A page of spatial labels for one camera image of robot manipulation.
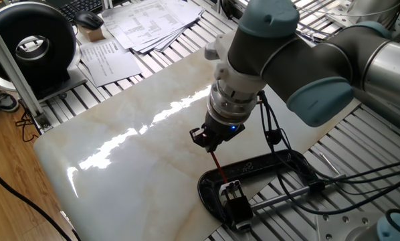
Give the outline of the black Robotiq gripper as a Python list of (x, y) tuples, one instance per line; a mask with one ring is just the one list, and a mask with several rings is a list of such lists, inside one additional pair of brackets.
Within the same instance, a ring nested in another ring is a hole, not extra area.
[[(193, 142), (206, 151), (230, 151), (234, 150), (238, 141), (234, 138), (245, 130), (245, 125), (224, 125), (207, 115), (203, 128), (194, 128), (189, 131)], [(213, 145), (213, 138), (221, 141), (220, 144)]]

